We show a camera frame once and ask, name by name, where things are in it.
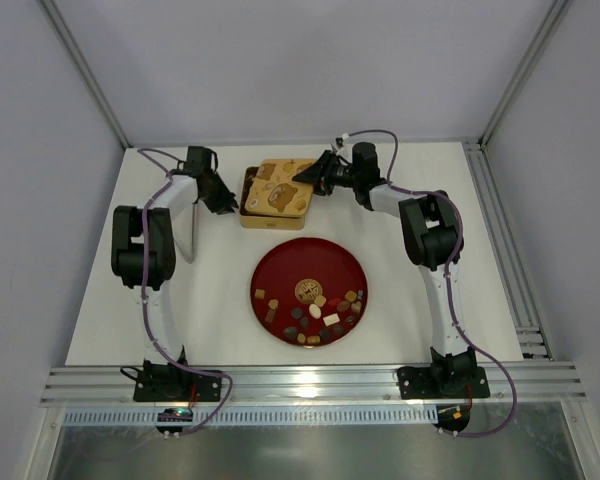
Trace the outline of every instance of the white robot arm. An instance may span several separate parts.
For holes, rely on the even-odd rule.
[[[342,139],[337,139],[342,147]],[[352,159],[344,149],[326,150],[318,161],[293,180],[314,186],[316,195],[328,196],[335,186],[351,188],[356,201],[371,211],[400,219],[404,245],[411,262],[418,267],[427,290],[433,321],[432,363],[423,368],[398,370],[403,399],[462,397],[467,385],[475,398],[489,396],[484,369],[477,365],[473,347],[463,338],[464,319],[458,293],[458,222],[444,192],[415,192],[393,188],[380,176],[378,157],[372,143],[357,143]],[[451,291],[447,289],[445,264]],[[456,318],[450,310],[449,293]]]
[[[380,185],[369,192],[371,207],[374,211],[387,213],[400,218],[400,202],[405,200],[422,199],[424,195],[409,195],[393,190],[389,185]],[[444,265],[437,265],[435,270],[425,266],[418,266],[422,281],[427,289],[431,320],[433,322],[433,349],[440,355],[458,355],[466,352],[467,343],[460,337],[458,330],[451,318],[449,301],[447,297]],[[460,294],[458,292],[458,264],[452,263],[449,267],[455,311],[460,328],[465,329]]]

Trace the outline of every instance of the gray wall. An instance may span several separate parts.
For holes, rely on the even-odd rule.
[[[58,0],[132,144],[478,136],[551,0]]]
[[[558,354],[600,417],[600,0],[577,0],[489,146]]]
[[[0,1],[0,480],[22,474],[121,157],[36,2]]]

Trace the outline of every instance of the black motor bracket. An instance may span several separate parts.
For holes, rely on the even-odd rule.
[[[178,363],[186,365],[186,359],[181,356]],[[121,367],[120,373],[135,382],[135,402],[220,401],[221,379],[185,372],[171,364],[157,365],[145,360],[142,369]]]
[[[446,192],[437,193],[447,196]],[[458,241],[458,220],[448,202],[435,195],[398,202],[404,246],[414,265],[436,270],[453,252]],[[460,252],[453,259],[457,263]]]

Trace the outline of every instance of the purple cable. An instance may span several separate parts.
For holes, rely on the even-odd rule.
[[[443,195],[440,192],[431,192],[428,190],[409,190],[407,188],[401,188],[401,187],[397,187],[397,186],[393,185],[393,183],[391,182],[391,172],[393,171],[393,166],[395,164],[396,157],[398,156],[398,137],[396,136],[395,133],[393,133],[389,130],[383,130],[383,129],[359,130],[357,132],[349,133],[348,135],[349,135],[349,137],[355,137],[357,135],[364,135],[367,133],[384,133],[393,138],[393,142],[394,142],[393,156],[391,157],[391,163],[389,164],[389,169],[387,170],[387,183],[389,184],[389,188],[391,188],[392,190],[395,190],[397,192],[405,193],[407,195],[433,195],[434,197],[440,198],[440,199],[444,200],[445,202],[447,202],[449,204],[449,206],[451,207],[451,209],[453,210],[453,213],[458,220],[458,240],[456,241],[456,244],[453,247],[453,251],[451,252],[451,255],[449,255],[449,258],[447,259],[447,261],[444,264],[444,274],[445,274],[446,283],[447,283],[447,297],[449,300],[449,311],[451,312],[451,319],[453,320],[453,324],[455,325],[456,330],[458,331],[458,334],[462,337],[462,339],[465,342],[467,342],[467,345],[469,345],[476,352],[481,353],[482,355],[487,357],[489,360],[491,360],[493,363],[495,363],[498,366],[498,368],[500,370],[502,370],[502,373],[504,373],[504,376],[507,378],[507,381],[509,382],[509,385],[511,386],[511,398],[512,398],[511,411],[509,412],[509,415],[507,416],[507,418],[505,418],[504,421],[497,427],[495,427],[491,430],[487,430],[486,432],[478,432],[478,433],[454,434],[454,432],[452,432],[451,430],[442,429],[442,431],[445,433],[448,433],[449,435],[454,435],[454,436],[458,436],[458,437],[466,437],[466,438],[487,437],[489,435],[493,435],[494,433],[498,433],[503,428],[505,428],[507,425],[509,425],[509,423],[511,423],[511,421],[513,420],[513,417],[515,416],[516,410],[518,408],[518,393],[516,392],[516,386],[515,386],[515,383],[513,382],[513,378],[511,378],[511,374],[507,371],[507,368],[502,364],[502,362],[500,362],[493,355],[491,355],[490,353],[486,352],[482,348],[478,347],[475,343],[473,343],[469,339],[467,334],[464,332],[464,330],[462,330],[462,328],[460,327],[460,323],[458,322],[458,317],[456,315],[456,309],[453,305],[453,294],[451,292],[451,290],[452,290],[451,275],[449,274],[449,268],[451,266],[451,262],[456,257],[458,252],[460,252],[460,248],[462,247],[464,228],[463,228],[463,224],[462,224],[462,216],[460,215],[460,210],[458,210],[458,207],[456,206],[456,204],[453,203],[449,197],[447,197],[446,195]]]
[[[175,157],[174,155],[171,155],[170,153],[164,152],[162,150],[156,150],[153,148],[140,148],[137,151],[140,155],[145,157],[147,160],[149,160],[151,163],[153,163],[159,169],[161,169],[163,172],[165,172],[165,174],[167,175],[167,179],[169,180],[168,183],[166,183],[160,190],[158,190],[156,193],[154,193],[153,196],[151,198],[149,198],[149,200],[147,200],[147,203],[144,205],[144,208],[142,209],[142,234],[144,236],[144,249],[143,249],[143,263],[142,263],[142,285],[140,287],[140,297],[142,298],[142,318],[144,321],[144,329],[147,332],[147,336],[149,337],[149,340],[151,340],[151,343],[153,343],[153,346],[158,351],[158,353],[168,363],[170,363],[174,367],[179,368],[180,370],[183,370],[185,372],[193,373],[195,375],[203,375],[206,377],[214,377],[214,378],[220,378],[220,379],[224,378],[229,381],[229,388],[227,388],[227,391],[224,394],[224,397],[222,397],[222,400],[220,400],[220,403],[218,404],[218,406],[216,408],[214,408],[213,411],[209,414],[209,416],[207,418],[205,418],[203,421],[201,421],[197,425],[194,425],[193,427],[182,432],[180,434],[180,436],[183,437],[185,435],[191,435],[192,433],[195,433],[198,430],[200,430],[207,423],[209,423],[211,421],[211,419],[220,411],[220,409],[224,406],[224,404],[229,399],[229,395],[231,394],[231,390],[233,389],[233,378],[231,378],[231,376],[227,375],[226,373],[214,373],[214,372],[208,372],[205,370],[197,370],[195,368],[191,368],[191,367],[188,367],[188,366],[178,363],[176,360],[171,358],[167,352],[164,351],[164,349],[158,343],[158,339],[153,335],[153,331],[151,330],[151,325],[149,324],[149,307],[148,307],[148,297],[147,297],[147,293],[146,293],[147,283],[149,282],[149,221],[147,219],[147,213],[148,213],[151,205],[153,205],[153,203],[158,198],[160,198],[160,196],[164,192],[166,192],[167,190],[169,190],[169,188],[171,188],[173,178],[171,177],[169,170],[167,170],[164,167],[164,165],[162,165],[160,162],[158,162],[157,160],[152,158],[147,152],[159,153],[159,154],[165,155],[167,157],[170,157],[178,162],[182,162],[182,160]]]

